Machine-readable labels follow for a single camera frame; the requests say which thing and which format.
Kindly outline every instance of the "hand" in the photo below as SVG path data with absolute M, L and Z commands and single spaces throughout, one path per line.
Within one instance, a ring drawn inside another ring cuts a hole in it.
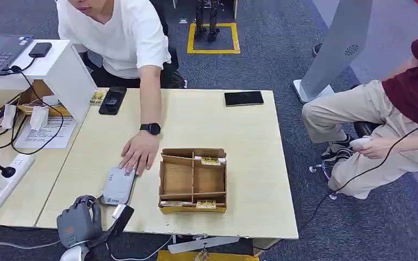
M 365 136 L 365 138 L 370 138 L 371 141 L 365 143 L 361 149 L 356 150 L 356 151 L 370 159 L 385 158 L 390 148 L 396 142 L 396 140 L 384 139 L 384 138 L 372 137 L 372 136 Z M 401 150 L 395 146 L 390 153 L 391 154 L 398 153 L 400 151 Z
M 159 148 L 158 136 L 151 135 L 147 131 L 141 130 L 130 139 L 121 152 L 122 161 L 119 168 L 126 168 L 130 173 L 136 168 L 136 174 L 141 176 L 145 168 L 149 170 L 155 161 Z

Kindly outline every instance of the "white kiosk stand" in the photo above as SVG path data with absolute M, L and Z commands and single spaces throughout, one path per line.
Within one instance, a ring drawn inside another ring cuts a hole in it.
M 25 70 L 25 75 L 31 82 L 42 80 L 71 116 L 77 122 L 82 122 L 90 108 L 89 101 L 96 85 L 69 40 L 34 40 L 11 66 L 25 68 L 32 60 L 28 53 L 38 42 L 50 42 L 52 48 L 45 57 L 37 58 Z M 21 74 L 0 76 L 0 105 L 28 88 L 29 85 Z
M 318 55 L 302 80 L 293 82 L 300 102 L 334 93 L 334 80 L 366 45 L 372 0 L 340 0 Z

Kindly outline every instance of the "cardboard box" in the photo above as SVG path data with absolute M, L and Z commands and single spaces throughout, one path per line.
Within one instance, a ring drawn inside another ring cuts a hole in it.
M 42 98 L 43 96 L 53 95 L 53 92 L 49 89 L 49 87 L 47 87 L 47 85 L 44 83 L 43 80 L 34 80 L 32 85 L 33 85 L 34 91 L 38 94 L 40 98 Z M 31 115 L 31 113 L 33 112 L 33 108 L 24 105 L 24 104 L 30 104 L 31 102 L 35 102 L 36 104 L 41 104 L 39 99 L 34 95 L 33 90 L 31 88 L 28 88 L 28 90 L 20 94 L 20 102 L 17 107 L 26 115 Z M 71 114 L 63 105 L 56 106 L 54 108 L 56 108 L 59 112 L 61 112 L 63 116 L 66 116 L 66 117 L 71 116 Z M 60 114 L 54 109 L 49 108 L 49 116 L 60 116 Z
M 221 148 L 163 149 L 159 209 L 173 212 L 226 211 L 226 159 Z

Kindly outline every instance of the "yellow box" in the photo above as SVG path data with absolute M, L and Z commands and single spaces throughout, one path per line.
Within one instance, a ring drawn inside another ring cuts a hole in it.
M 198 252 L 171 254 L 167 250 L 160 250 L 157 261 L 193 261 Z M 243 254 L 209 253 L 209 261 L 259 261 L 259 258 Z
M 208 23 L 204 23 L 202 26 L 209 26 Z M 233 49 L 226 49 L 226 50 L 195 50 L 194 49 L 194 33 L 196 30 L 196 24 L 190 24 L 190 32 L 188 34 L 188 46 L 187 46 L 187 53 L 200 53 L 200 54 L 240 54 L 241 49 L 239 48 L 239 41 L 238 41 L 238 32 L 236 30 L 235 23 L 218 23 L 217 27 L 230 27 L 231 28 L 231 38 L 233 41 Z

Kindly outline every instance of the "black smartwatch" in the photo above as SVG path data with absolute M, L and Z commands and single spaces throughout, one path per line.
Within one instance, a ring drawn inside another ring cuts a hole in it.
M 159 133 L 161 133 L 161 126 L 159 126 L 159 124 L 157 123 L 150 123 L 150 124 L 142 124 L 140 125 L 140 130 L 141 131 L 147 131 L 149 132 L 151 135 L 158 135 Z

